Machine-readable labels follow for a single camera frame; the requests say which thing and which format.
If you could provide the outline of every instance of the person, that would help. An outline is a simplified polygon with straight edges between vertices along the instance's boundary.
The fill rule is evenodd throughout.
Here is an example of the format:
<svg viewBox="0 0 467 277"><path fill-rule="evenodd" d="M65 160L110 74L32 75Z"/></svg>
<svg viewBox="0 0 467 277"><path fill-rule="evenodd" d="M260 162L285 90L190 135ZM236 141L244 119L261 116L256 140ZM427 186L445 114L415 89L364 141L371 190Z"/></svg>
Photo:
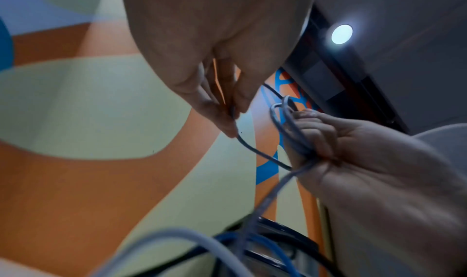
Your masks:
<svg viewBox="0 0 467 277"><path fill-rule="evenodd" d="M292 52L312 3L124 0L131 34L152 69L231 138L234 118ZM299 178L305 188L423 275L466 272L466 183L443 157L371 122L310 110L295 118L323 158ZM293 168L306 163L287 145L286 152Z"/></svg>

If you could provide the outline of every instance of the hand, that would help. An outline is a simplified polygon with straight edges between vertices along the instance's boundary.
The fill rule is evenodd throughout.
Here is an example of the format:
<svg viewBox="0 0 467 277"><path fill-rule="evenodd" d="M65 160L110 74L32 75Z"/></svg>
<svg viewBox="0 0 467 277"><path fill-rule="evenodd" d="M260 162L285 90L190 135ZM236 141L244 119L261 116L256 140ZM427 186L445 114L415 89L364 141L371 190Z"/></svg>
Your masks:
<svg viewBox="0 0 467 277"><path fill-rule="evenodd" d="M323 157L300 182L331 211L426 276L466 264L466 181L434 149L368 121L294 117ZM294 169L306 163L286 152Z"/></svg>
<svg viewBox="0 0 467 277"><path fill-rule="evenodd" d="M233 138L237 128L228 109L236 107L236 118L248 110L259 87L295 47L312 1L124 3L131 34L152 69L193 109ZM235 65L241 70L238 82Z"/></svg>

